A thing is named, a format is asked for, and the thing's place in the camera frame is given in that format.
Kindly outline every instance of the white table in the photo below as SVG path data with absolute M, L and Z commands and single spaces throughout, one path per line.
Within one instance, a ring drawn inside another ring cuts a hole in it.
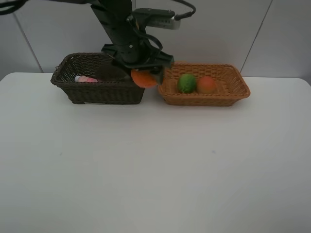
M 232 107 L 74 105 L 0 82 L 1 233 L 311 231 L 311 87 L 245 78 Z

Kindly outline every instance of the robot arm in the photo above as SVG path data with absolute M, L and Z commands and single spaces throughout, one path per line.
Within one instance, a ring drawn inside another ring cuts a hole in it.
M 114 58 L 114 64 L 130 72 L 131 69 L 148 70 L 158 84 L 163 83 L 163 69 L 170 67 L 173 56 L 162 51 L 162 44 L 146 33 L 146 26 L 178 29 L 180 20 L 192 16 L 195 7 L 184 0 L 173 0 L 190 8 L 191 12 L 175 15 L 173 11 L 140 8 L 132 11 L 131 0 L 52 0 L 75 4 L 90 3 L 97 19 L 109 36 L 111 45 L 104 45 L 102 52 Z M 0 15 L 10 14 L 22 7 L 27 0 L 0 3 Z

